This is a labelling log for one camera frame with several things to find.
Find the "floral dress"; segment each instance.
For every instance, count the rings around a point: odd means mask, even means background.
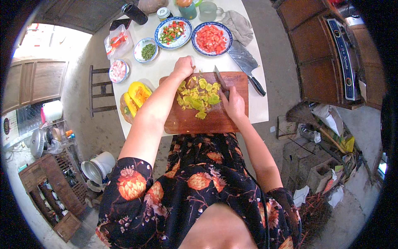
[[[230,206],[259,248],[296,248],[301,221],[284,188],[264,193],[247,174],[235,133],[175,135],[166,173],[155,183],[152,166],[118,160],[100,205],[98,237],[112,248],[178,248],[214,203]]]

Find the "knife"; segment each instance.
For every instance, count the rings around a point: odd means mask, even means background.
[[[252,75],[252,70],[258,68],[256,59],[254,59],[250,52],[238,41],[232,41],[232,46],[228,50],[228,53],[242,71],[247,74],[254,89],[264,97],[267,93],[264,91],[260,82]]]
[[[217,67],[216,67],[215,65],[214,65],[214,72],[216,73],[217,78],[218,78],[219,81],[220,81],[220,84],[221,84],[221,91],[224,93],[226,99],[229,100],[229,90],[228,90],[228,88],[227,88],[227,86],[226,86],[224,80],[222,79],[219,70],[217,69]]]

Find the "bowl of green peas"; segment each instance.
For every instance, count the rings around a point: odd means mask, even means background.
[[[158,55],[159,47],[155,40],[148,37],[140,40],[134,47],[134,58],[139,63],[152,61]]]

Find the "broom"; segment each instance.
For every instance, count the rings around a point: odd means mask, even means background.
[[[312,115],[310,109],[306,102],[300,102],[295,105],[286,113],[286,120],[288,122],[298,122],[303,124],[311,124],[318,128],[322,134],[324,134],[336,147],[341,151],[341,153],[346,154],[343,148],[316,122],[314,116]]]

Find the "person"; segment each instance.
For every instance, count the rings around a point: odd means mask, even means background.
[[[96,234],[112,248],[296,248],[299,212],[235,87],[221,100],[259,186],[235,133],[175,135],[166,173],[153,183],[165,121],[178,86],[192,73],[191,57],[179,58],[137,112],[105,188]]]

